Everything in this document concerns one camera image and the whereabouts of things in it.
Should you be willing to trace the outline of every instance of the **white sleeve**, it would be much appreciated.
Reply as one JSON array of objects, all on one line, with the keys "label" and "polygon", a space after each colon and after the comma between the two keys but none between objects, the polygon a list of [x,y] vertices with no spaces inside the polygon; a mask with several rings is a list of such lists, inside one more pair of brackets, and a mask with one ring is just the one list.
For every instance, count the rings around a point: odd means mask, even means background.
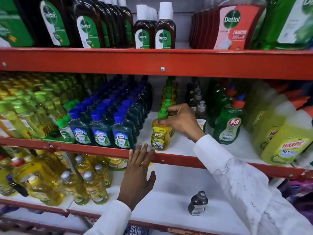
[{"label": "white sleeve", "polygon": [[300,214],[267,176],[233,157],[210,135],[194,146],[194,153],[212,173],[230,205],[252,235],[313,234],[313,225]]},{"label": "white sleeve", "polygon": [[131,209],[118,200],[109,201],[103,214],[84,235],[123,235],[131,218]]}]

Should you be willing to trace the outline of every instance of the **small dark bottle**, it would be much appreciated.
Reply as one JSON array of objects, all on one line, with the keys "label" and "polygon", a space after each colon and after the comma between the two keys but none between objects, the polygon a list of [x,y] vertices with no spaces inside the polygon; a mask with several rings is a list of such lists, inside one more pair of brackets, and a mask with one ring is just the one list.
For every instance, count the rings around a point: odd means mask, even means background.
[{"label": "small dark bottle", "polygon": [[109,19],[108,19],[105,7],[98,0],[92,0],[92,1],[95,3],[96,7],[98,8],[99,14],[100,14],[102,30],[103,30],[104,40],[105,40],[105,46],[107,48],[113,48],[114,43],[113,43],[112,34],[111,34],[111,30],[110,30],[110,23],[109,23]]},{"label": "small dark bottle", "polygon": [[122,25],[122,13],[116,7],[113,5],[112,0],[104,0],[104,2],[108,5],[110,8],[112,17],[113,17],[113,28],[116,34],[116,47],[124,48],[125,42],[124,42],[124,36],[123,31],[125,31],[125,25]]},{"label": "small dark bottle", "polygon": [[137,22],[134,25],[136,48],[154,48],[151,25],[147,21],[147,5],[137,5]]},{"label": "small dark bottle", "polygon": [[24,187],[22,187],[20,184],[17,184],[17,183],[14,182],[12,173],[7,175],[7,181],[8,181],[8,184],[14,190],[16,190],[18,193],[20,193],[22,196],[24,196],[24,197],[28,196],[27,190]]},{"label": "small dark bottle", "polygon": [[84,48],[105,48],[99,11],[92,0],[75,0],[74,15]]},{"label": "small dark bottle", "polygon": [[205,126],[206,126],[207,120],[209,118],[209,116],[205,112],[206,107],[207,106],[205,105],[205,101],[199,101],[197,104],[196,111],[195,111],[198,125],[203,130],[203,132],[205,132]]},{"label": "small dark bottle", "polygon": [[160,20],[155,27],[155,48],[175,48],[176,25],[171,17],[172,3],[160,2]]},{"label": "small dark bottle", "polygon": [[208,204],[208,198],[204,191],[199,191],[191,198],[191,202],[188,205],[188,211],[192,216],[202,215],[205,211],[205,207]]},{"label": "small dark bottle", "polygon": [[126,0],[118,0],[119,8],[122,12],[125,22],[126,39],[128,41],[128,47],[135,47],[135,35],[134,35],[134,21],[131,11],[127,8]]}]

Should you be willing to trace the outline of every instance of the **dark brown bottle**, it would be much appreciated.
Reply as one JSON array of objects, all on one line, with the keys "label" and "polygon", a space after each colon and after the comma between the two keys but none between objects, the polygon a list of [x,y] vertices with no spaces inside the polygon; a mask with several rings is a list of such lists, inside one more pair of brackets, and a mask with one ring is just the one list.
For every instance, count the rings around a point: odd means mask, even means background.
[{"label": "dark brown bottle", "polygon": [[110,8],[110,12],[113,17],[113,28],[116,35],[116,47],[118,48],[124,48],[124,39],[122,34],[122,23],[120,20],[120,13],[119,11],[112,5],[112,0],[104,0],[104,2],[107,4],[107,6]]},{"label": "dark brown bottle", "polygon": [[75,0],[74,15],[84,48],[105,48],[100,13],[92,0]]},{"label": "dark brown bottle", "polygon": [[98,11],[100,14],[102,30],[103,30],[104,40],[105,40],[105,46],[107,48],[113,48],[114,44],[113,44],[110,24],[109,24],[108,16],[106,14],[106,10],[104,9],[104,6],[100,1],[98,0],[92,0],[92,1],[98,8]]},{"label": "dark brown bottle", "polygon": [[160,2],[160,20],[155,27],[155,48],[175,48],[176,25],[171,20],[171,16],[172,3]]},{"label": "dark brown bottle", "polygon": [[123,19],[125,22],[126,39],[129,48],[135,47],[135,36],[134,36],[134,21],[131,11],[127,8],[126,0],[118,0],[119,8],[122,12]]},{"label": "dark brown bottle", "polygon": [[147,5],[137,5],[137,22],[134,25],[136,48],[153,48],[151,25],[147,21]]}]

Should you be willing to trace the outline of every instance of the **light green bottle cap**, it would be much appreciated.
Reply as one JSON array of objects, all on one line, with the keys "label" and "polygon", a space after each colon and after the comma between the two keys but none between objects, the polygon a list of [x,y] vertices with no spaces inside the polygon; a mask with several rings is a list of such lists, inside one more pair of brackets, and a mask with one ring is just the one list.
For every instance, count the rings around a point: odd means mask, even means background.
[{"label": "light green bottle cap", "polygon": [[68,123],[64,119],[56,120],[56,124],[57,126],[59,126],[59,128],[65,128],[66,126],[68,126]]},{"label": "light green bottle cap", "polygon": [[71,106],[71,104],[70,104],[69,102],[65,103],[63,107],[64,107],[64,109],[65,109],[67,112],[69,112],[71,109],[73,109],[72,106]]},{"label": "light green bottle cap", "polygon": [[69,105],[72,107],[72,109],[76,109],[76,103],[75,101],[70,101]]},{"label": "light green bottle cap", "polygon": [[7,111],[7,103],[5,101],[0,101],[0,113]]},{"label": "light green bottle cap", "polygon": [[44,102],[47,99],[47,94],[43,91],[37,91],[35,97],[38,102]]},{"label": "light green bottle cap", "polygon": [[25,106],[23,106],[23,105],[14,105],[14,110],[18,114],[27,112],[27,108]]},{"label": "light green bottle cap", "polygon": [[161,108],[158,114],[158,119],[167,119],[167,117],[168,117],[167,108],[165,107]]},{"label": "light green bottle cap", "polygon": [[172,103],[171,99],[165,99],[164,104],[163,104],[164,108],[170,107],[172,105],[173,105],[173,103]]},{"label": "light green bottle cap", "polygon": [[52,88],[47,88],[47,87],[45,87],[45,88],[43,88],[43,91],[46,93],[46,96],[47,96],[48,98],[54,97],[53,89],[52,89]]},{"label": "light green bottle cap", "polygon": [[71,116],[69,114],[65,115],[63,117],[63,119],[66,121],[66,122],[69,122],[71,120]]}]

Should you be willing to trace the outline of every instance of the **yellow liquid bottle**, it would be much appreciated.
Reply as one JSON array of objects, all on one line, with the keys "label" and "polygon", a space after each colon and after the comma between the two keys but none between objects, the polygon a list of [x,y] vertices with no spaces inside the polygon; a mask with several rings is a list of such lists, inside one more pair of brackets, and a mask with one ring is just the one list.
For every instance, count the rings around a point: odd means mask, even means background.
[{"label": "yellow liquid bottle", "polygon": [[289,115],[264,149],[261,158],[272,165],[285,165],[295,158],[313,141],[313,106],[306,106]]},{"label": "yellow liquid bottle", "polygon": [[90,194],[88,194],[83,182],[76,174],[65,171],[61,175],[61,178],[63,180],[63,187],[67,193],[73,196],[76,204],[85,205],[88,203]]},{"label": "yellow liquid bottle", "polygon": [[37,157],[39,161],[43,161],[47,166],[58,176],[60,177],[62,173],[66,170],[65,166],[57,159],[54,154],[51,154],[44,150],[36,150]]},{"label": "yellow liquid bottle", "polygon": [[17,195],[18,192],[14,190],[8,183],[6,176],[9,175],[10,172],[5,170],[0,170],[0,194],[6,197]]},{"label": "yellow liquid bottle", "polygon": [[112,179],[109,174],[109,168],[102,166],[101,164],[98,164],[95,166],[95,170],[98,176],[100,176],[100,179],[102,183],[104,184],[105,188],[110,188],[112,184]]},{"label": "yellow liquid bottle", "polygon": [[85,172],[92,171],[95,173],[95,170],[89,160],[83,157],[83,155],[78,155],[75,158],[76,161],[76,169],[80,173],[82,177],[84,177]]},{"label": "yellow liquid bottle", "polygon": [[32,139],[29,130],[14,111],[8,110],[5,101],[0,101],[0,121],[13,138]]},{"label": "yellow liquid bottle", "polygon": [[64,110],[63,106],[61,105],[60,98],[55,96],[52,101],[53,101],[53,104],[54,104],[54,108],[57,110],[57,112],[58,112],[62,117],[64,117],[67,113],[66,113],[66,111]]},{"label": "yellow liquid bottle", "polygon": [[252,142],[253,147],[259,155],[276,135],[276,133],[284,125],[286,118],[296,112],[302,107],[309,97],[300,96],[289,101],[285,101],[273,109],[271,118],[262,124],[259,132]]},{"label": "yellow liquid bottle", "polygon": [[108,201],[109,194],[97,174],[87,171],[84,174],[84,186],[96,204],[103,205]]},{"label": "yellow liquid bottle", "polygon": [[158,119],[167,119],[167,117],[167,109],[161,108],[158,118],[152,121],[151,145],[158,151],[165,151],[170,146],[172,127],[157,124]]},{"label": "yellow liquid bottle", "polygon": [[27,191],[45,205],[59,206],[62,204],[64,195],[51,182],[35,175],[31,175],[28,182]]},{"label": "yellow liquid bottle", "polygon": [[14,167],[11,165],[11,159],[3,155],[0,155],[0,169],[2,171],[12,173],[13,168]]},{"label": "yellow liquid bottle", "polygon": [[27,180],[31,174],[57,185],[56,182],[59,177],[43,162],[38,162],[36,159],[31,159],[30,157],[25,157],[25,160],[15,157],[12,159],[12,165],[14,166],[14,181],[24,187],[26,187]]},{"label": "yellow liquid bottle", "polygon": [[45,133],[42,130],[42,124],[34,112],[29,111],[22,104],[16,104],[14,109],[18,118],[22,121],[34,138],[43,139],[45,137]]}]

